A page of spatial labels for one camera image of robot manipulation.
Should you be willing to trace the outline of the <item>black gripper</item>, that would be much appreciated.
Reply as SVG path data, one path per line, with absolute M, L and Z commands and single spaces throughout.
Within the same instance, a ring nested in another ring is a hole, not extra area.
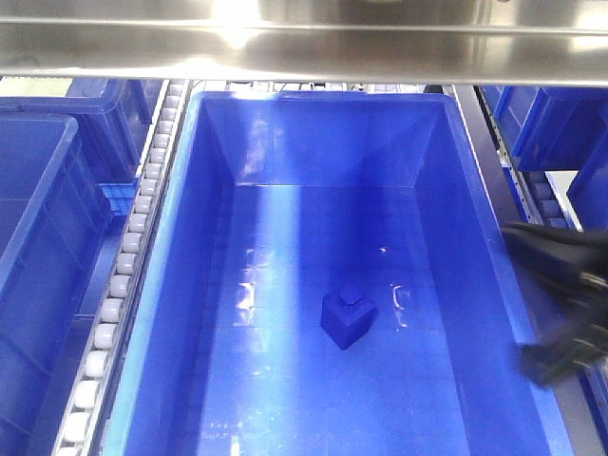
M 547 345 L 520 347 L 520 369 L 549 386 L 607 356 L 607 232 L 533 223 L 502 227 L 511 258 L 550 290 L 568 295 L 567 327 Z

